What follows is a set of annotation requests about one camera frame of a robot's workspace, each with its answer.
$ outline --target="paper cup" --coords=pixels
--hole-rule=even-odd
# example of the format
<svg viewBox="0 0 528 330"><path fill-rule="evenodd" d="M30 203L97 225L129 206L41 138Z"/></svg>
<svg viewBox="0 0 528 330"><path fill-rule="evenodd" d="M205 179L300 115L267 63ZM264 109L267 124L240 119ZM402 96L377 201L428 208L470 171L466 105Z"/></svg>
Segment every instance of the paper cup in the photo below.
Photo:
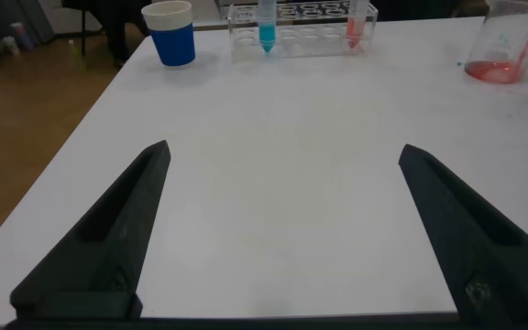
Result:
<svg viewBox="0 0 528 330"><path fill-rule="evenodd" d="M186 1L165 1L142 8L142 15L162 64L179 66L194 60L193 12Z"/></svg>

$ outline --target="table surface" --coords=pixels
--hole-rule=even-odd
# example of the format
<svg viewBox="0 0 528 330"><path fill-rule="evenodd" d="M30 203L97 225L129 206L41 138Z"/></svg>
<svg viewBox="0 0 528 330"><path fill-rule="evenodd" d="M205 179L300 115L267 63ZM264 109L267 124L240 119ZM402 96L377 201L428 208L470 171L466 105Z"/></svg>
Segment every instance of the table surface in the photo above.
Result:
<svg viewBox="0 0 528 330"><path fill-rule="evenodd" d="M0 228L9 293L147 145L172 162L144 316L454 311L397 161L433 153L528 233L528 74L466 76L482 18L379 23L365 58L163 67L147 38Z"/></svg>

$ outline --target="white cup rim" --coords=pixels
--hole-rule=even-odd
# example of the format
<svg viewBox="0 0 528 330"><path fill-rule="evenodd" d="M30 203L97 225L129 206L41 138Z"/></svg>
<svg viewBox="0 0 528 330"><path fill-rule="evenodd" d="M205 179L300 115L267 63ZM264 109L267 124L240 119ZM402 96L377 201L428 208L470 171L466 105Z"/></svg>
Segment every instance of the white cup rim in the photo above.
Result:
<svg viewBox="0 0 528 330"><path fill-rule="evenodd" d="M142 8L142 15L149 17L161 17L166 15L177 15L191 10L193 6L186 1L162 1Z"/></svg>

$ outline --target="wooden floor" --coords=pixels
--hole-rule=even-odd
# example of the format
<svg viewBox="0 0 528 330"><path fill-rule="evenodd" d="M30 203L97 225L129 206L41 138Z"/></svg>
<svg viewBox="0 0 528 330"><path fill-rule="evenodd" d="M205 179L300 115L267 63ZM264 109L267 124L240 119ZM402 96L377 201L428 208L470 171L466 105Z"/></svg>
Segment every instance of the wooden floor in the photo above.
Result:
<svg viewBox="0 0 528 330"><path fill-rule="evenodd" d="M131 50L142 40L127 28ZM0 225L117 74L105 36L89 37L86 50L87 71L67 38L0 55Z"/></svg>

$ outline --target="glass beaker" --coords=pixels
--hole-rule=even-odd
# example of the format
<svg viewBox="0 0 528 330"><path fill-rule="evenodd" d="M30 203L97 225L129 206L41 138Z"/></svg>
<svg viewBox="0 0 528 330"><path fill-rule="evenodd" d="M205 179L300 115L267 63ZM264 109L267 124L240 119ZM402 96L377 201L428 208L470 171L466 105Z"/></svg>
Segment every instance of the glass beaker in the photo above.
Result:
<svg viewBox="0 0 528 330"><path fill-rule="evenodd" d="M528 0L486 0L484 20L466 72L488 83L516 83L528 66Z"/></svg>

